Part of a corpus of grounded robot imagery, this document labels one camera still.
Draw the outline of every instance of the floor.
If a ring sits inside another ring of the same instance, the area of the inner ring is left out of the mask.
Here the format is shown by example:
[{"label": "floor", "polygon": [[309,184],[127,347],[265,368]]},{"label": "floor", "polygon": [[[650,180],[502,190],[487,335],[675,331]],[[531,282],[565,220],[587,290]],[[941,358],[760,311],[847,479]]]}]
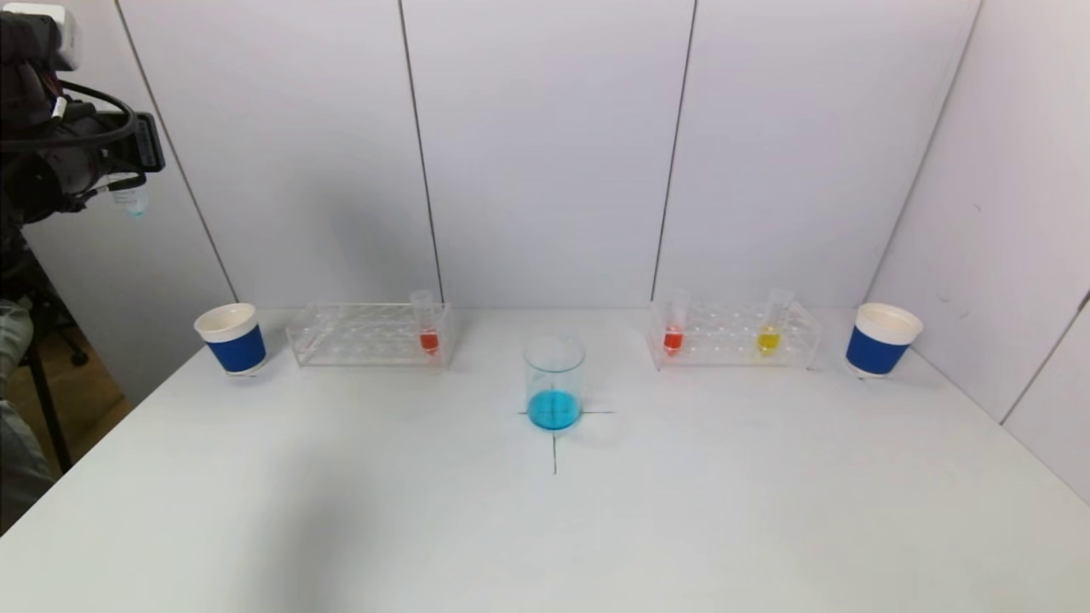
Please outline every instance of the floor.
[{"label": "floor", "polygon": [[[72,461],[77,462],[129,414],[132,406],[83,334],[75,328],[64,333],[87,352],[90,360],[86,364],[73,365],[70,361],[72,350],[56,334],[41,342],[39,352],[69,453]],[[60,465],[41,416],[29,368],[20,366],[12,375],[8,383],[8,399],[37,435],[53,476],[59,478]]]}]

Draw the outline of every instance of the person's leg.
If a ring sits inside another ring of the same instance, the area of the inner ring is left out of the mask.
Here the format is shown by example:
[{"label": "person's leg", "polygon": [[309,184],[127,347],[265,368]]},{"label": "person's leg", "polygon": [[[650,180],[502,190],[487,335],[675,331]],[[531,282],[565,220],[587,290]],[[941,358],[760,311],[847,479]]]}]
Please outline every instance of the person's leg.
[{"label": "person's leg", "polygon": [[0,301],[0,533],[15,522],[53,484],[38,440],[8,400],[8,377],[19,366],[34,336],[26,310]]}]

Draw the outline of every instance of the beaker with blue liquid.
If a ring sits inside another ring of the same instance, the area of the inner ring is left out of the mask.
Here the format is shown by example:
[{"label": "beaker with blue liquid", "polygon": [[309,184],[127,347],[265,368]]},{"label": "beaker with blue liquid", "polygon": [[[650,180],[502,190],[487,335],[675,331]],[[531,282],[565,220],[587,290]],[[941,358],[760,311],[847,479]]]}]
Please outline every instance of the beaker with blue liquid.
[{"label": "beaker with blue liquid", "polygon": [[538,336],[525,345],[526,416],[545,430],[564,430],[582,412],[586,351],[570,335]]}]

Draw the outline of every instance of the blue liquid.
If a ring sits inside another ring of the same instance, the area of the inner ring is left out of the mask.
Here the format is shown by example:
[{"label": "blue liquid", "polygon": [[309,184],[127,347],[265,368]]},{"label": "blue liquid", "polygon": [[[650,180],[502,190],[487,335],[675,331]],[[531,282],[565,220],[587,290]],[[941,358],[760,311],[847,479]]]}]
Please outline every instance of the blue liquid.
[{"label": "blue liquid", "polygon": [[545,430],[564,430],[579,419],[579,400],[559,389],[538,392],[530,399],[526,416]]}]

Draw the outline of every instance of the red liquid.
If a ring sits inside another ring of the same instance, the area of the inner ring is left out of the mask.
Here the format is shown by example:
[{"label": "red liquid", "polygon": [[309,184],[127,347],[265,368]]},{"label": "red liquid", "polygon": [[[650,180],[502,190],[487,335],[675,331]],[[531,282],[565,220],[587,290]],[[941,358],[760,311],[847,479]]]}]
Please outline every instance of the red liquid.
[{"label": "red liquid", "polygon": [[439,334],[434,329],[426,329],[420,333],[420,346],[429,356],[435,356],[435,352],[439,350]]},{"label": "red liquid", "polygon": [[685,333],[680,328],[666,328],[666,338],[663,339],[663,347],[666,348],[667,356],[677,354],[681,350],[682,342],[685,342]]}]

